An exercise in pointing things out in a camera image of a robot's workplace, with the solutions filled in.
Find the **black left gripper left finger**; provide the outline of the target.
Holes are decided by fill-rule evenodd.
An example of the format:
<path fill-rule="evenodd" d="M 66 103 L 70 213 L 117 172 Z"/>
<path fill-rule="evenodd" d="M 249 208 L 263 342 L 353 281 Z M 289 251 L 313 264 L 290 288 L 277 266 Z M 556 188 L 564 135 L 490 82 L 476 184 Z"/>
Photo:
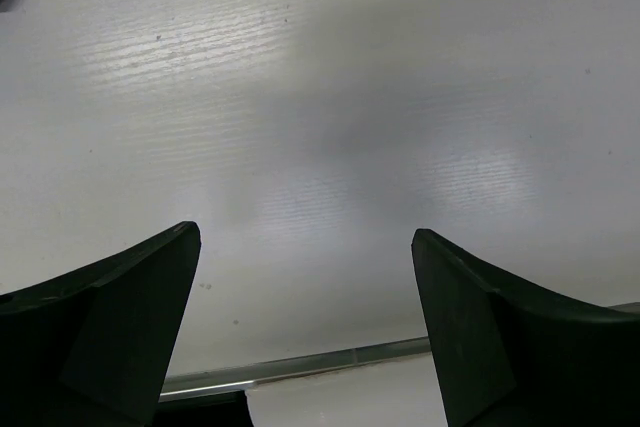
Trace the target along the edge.
<path fill-rule="evenodd" d="M 201 251 L 192 221 L 1 297 L 4 426 L 148 426 Z"/>

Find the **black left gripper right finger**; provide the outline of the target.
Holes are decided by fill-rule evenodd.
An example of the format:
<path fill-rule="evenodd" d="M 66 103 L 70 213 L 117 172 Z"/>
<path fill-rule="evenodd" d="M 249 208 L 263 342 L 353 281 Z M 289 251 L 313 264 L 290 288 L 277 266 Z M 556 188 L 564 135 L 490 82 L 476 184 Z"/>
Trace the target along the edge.
<path fill-rule="evenodd" d="M 430 229 L 411 244 L 451 426 L 635 426 L 639 316 L 541 287 Z"/>

